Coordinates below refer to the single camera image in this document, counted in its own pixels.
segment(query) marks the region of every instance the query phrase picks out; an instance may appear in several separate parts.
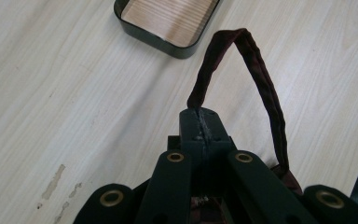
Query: wooden table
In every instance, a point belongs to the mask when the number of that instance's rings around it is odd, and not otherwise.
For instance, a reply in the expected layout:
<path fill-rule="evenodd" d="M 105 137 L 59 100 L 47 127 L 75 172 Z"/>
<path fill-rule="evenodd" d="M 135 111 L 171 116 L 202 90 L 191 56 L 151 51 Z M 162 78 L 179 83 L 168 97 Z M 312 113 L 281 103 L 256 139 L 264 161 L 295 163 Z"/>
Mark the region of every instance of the wooden table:
<path fill-rule="evenodd" d="M 225 0 L 177 60 L 129 37 L 113 0 L 0 0 L 0 223 L 72 223 L 97 188 L 135 187 L 178 134 L 217 30 L 246 27 L 285 115 L 301 186 L 347 195 L 358 175 L 358 0 Z M 227 52 L 205 107 L 240 149 L 275 164 L 267 113 Z"/>

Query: scuff mark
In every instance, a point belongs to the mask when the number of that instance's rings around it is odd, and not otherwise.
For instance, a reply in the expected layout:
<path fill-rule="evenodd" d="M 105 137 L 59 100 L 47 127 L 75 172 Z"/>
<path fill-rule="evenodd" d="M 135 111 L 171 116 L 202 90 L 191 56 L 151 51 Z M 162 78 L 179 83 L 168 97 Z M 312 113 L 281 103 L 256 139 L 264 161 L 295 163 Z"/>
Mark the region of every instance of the scuff mark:
<path fill-rule="evenodd" d="M 59 222 L 61 221 L 63 212 L 65 211 L 65 209 L 66 209 L 68 206 L 69 206 L 69 203 L 68 203 L 68 202 L 65 202 L 65 203 L 62 205 L 62 210 L 61 210 L 60 214 L 55 217 L 54 224 L 57 224 L 57 223 L 59 223 Z"/>
<path fill-rule="evenodd" d="M 61 174 L 64 169 L 65 169 L 65 166 L 63 164 L 61 164 L 60 167 L 58 168 L 58 171 L 56 172 L 55 176 L 48 184 L 48 187 L 46 188 L 45 192 L 42 194 L 43 199 L 48 200 L 50 198 L 53 191 L 57 188 L 58 181 L 60 180 Z"/>
<path fill-rule="evenodd" d="M 75 189 L 72 191 L 72 193 L 69 195 L 69 198 L 73 198 L 76 194 L 77 189 L 81 188 L 81 183 L 78 183 L 75 185 Z"/>
<path fill-rule="evenodd" d="M 54 88 L 54 91 L 51 92 L 51 95 L 48 98 L 51 98 L 51 96 L 53 96 L 53 94 L 56 90 L 57 90 L 57 88 Z"/>

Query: dark red strap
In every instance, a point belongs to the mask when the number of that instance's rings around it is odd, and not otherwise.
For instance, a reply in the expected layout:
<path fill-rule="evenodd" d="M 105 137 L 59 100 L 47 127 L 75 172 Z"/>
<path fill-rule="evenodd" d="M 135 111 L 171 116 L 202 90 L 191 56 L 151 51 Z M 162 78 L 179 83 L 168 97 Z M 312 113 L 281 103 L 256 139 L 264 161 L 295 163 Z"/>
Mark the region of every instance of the dark red strap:
<path fill-rule="evenodd" d="M 196 85 L 187 100 L 187 106 L 189 108 L 200 108 L 202 106 L 208 85 L 211 81 L 212 73 L 216 70 L 218 64 L 220 64 L 224 54 L 232 43 L 235 43 L 242 55 L 242 58 L 255 81 L 258 92 L 263 100 L 264 107 L 268 112 L 275 154 L 279 163 L 279 165 L 274 167 L 272 171 L 280 179 L 287 179 L 288 175 L 293 175 L 289 171 L 283 112 L 278 100 L 278 95 L 274 89 L 271 78 L 269 77 L 269 72 L 261 58 L 260 49 L 255 44 L 252 35 L 246 29 L 218 31 L 214 34 L 213 39 L 206 50 Z M 294 188 L 299 187 L 296 180 L 295 183 L 291 182 L 290 185 L 292 184 L 294 185 Z"/>

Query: light wood surface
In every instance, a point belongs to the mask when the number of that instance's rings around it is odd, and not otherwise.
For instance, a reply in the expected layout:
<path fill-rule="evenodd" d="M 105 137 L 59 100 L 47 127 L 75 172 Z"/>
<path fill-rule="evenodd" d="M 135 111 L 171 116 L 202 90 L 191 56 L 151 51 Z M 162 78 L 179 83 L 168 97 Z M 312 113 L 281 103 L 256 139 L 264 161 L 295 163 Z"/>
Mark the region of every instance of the light wood surface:
<path fill-rule="evenodd" d="M 301 186 L 350 194 L 358 175 L 358 0 L 224 0 L 198 51 L 174 59 L 129 37 L 114 1 L 0 0 L 0 223 L 72 223 L 97 188 L 151 176 L 178 134 L 217 30 L 246 27 L 286 119 Z M 205 107 L 272 165 L 267 113 L 234 49 Z"/>
<path fill-rule="evenodd" d="M 121 18 L 177 47 L 189 47 L 211 17 L 217 0 L 130 0 Z"/>

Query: metal grommet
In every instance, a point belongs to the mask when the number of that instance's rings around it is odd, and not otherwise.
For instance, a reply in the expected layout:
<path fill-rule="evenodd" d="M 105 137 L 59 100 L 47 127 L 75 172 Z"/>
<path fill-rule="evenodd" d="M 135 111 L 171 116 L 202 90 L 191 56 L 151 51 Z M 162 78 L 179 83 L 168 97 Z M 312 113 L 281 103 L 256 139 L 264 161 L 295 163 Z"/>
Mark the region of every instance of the metal grommet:
<path fill-rule="evenodd" d="M 323 203 L 324 205 L 336 209 L 343 208 L 345 205 L 344 201 L 338 198 L 337 195 L 330 193 L 329 191 L 326 190 L 317 191 L 316 198 L 319 200 L 319 202 Z"/>
<path fill-rule="evenodd" d="M 177 152 L 170 153 L 167 156 L 167 159 L 172 162 L 179 162 L 179 161 L 182 161 L 184 158 L 185 158 L 184 155 L 182 155 L 181 153 L 177 153 Z"/>
<path fill-rule="evenodd" d="M 237 161 L 245 163 L 253 161 L 253 157 L 243 152 L 237 153 L 237 155 L 235 155 L 235 159 L 237 159 Z"/>
<path fill-rule="evenodd" d="M 124 194 L 118 189 L 113 189 L 105 192 L 100 198 L 100 203 L 105 207 L 116 206 L 121 203 L 124 199 Z"/>

